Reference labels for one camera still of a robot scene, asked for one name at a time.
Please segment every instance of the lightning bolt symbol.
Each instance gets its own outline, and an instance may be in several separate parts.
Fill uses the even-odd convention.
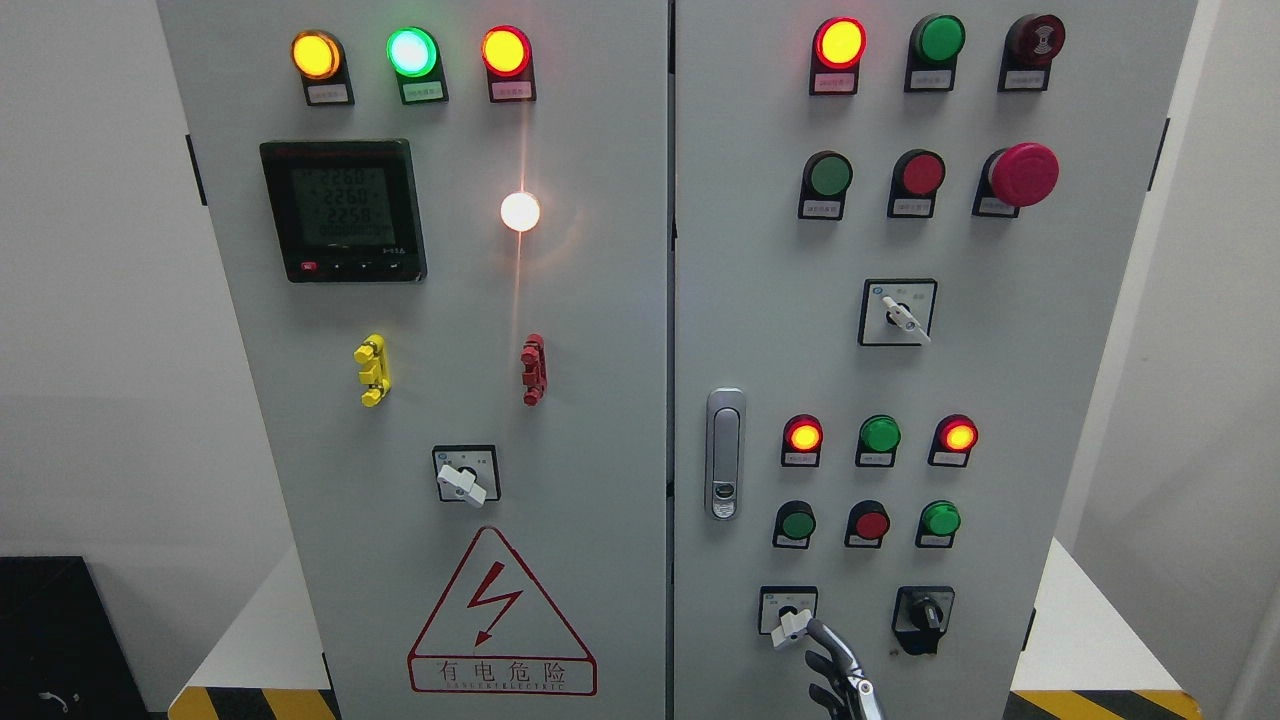
[[[480,587],[476,588],[475,594],[471,596],[471,601],[467,602],[467,607],[470,609],[470,607],[480,607],[481,605],[489,605],[493,602],[507,601],[507,605],[502,606],[502,610],[498,611],[498,616],[493,619],[493,623],[489,623],[488,628],[476,633],[476,647],[480,647],[480,643],[493,637],[492,634],[489,634],[489,630],[492,630],[493,626],[498,624],[498,620],[502,620],[502,616],[506,615],[508,610],[511,610],[512,605],[516,605],[516,601],[520,600],[521,593],[525,592],[525,591],[516,591],[480,600],[484,592],[489,589],[489,585],[492,585],[494,580],[498,579],[498,575],[502,574],[502,570],[504,568],[506,565],[503,565],[502,562],[494,562],[493,566],[489,568],[489,573],[484,577],[484,580],[480,582]]]

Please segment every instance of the high voltage warning triangle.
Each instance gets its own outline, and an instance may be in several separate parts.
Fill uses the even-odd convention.
[[[476,532],[408,653],[420,693],[593,696],[595,657],[498,528]]]

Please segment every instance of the glowing white light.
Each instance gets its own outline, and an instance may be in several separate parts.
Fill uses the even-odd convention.
[[[521,191],[508,195],[502,201],[498,214],[502,215],[502,224],[516,232],[527,232],[543,217],[543,208],[538,204],[536,197]]]

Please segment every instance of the robotic hand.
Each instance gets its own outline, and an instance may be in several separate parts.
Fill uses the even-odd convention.
[[[805,651],[805,665],[831,685],[831,692],[827,692],[810,683],[809,697],[827,708],[831,720],[884,720],[884,711],[876,698],[876,685],[867,678],[849,644],[817,618],[809,618],[805,630],[831,655],[828,660],[812,650]]]

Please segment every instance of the green button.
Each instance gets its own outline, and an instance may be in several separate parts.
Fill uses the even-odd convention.
[[[924,509],[924,529],[931,536],[951,536],[960,528],[960,511],[956,506],[940,500]]]
[[[828,197],[849,190],[851,182],[854,182],[854,168],[849,164],[849,160],[838,155],[827,155],[822,160],[818,160],[813,167],[813,172],[809,173],[809,184],[813,186],[818,195]]]
[[[940,15],[924,23],[916,35],[915,51],[931,63],[946,63],[964,47],[964,24],[952,15]]]
[[[791,539],[805,539],[813,534],[815,523],[808,512],[792,512],[782,519],[782,534]]]
[[[897,420],[888,415],[876,415],[863,423],[859,436],[863,445],[872,452],[892,452],[902,441],[902,430],[899,429]]]

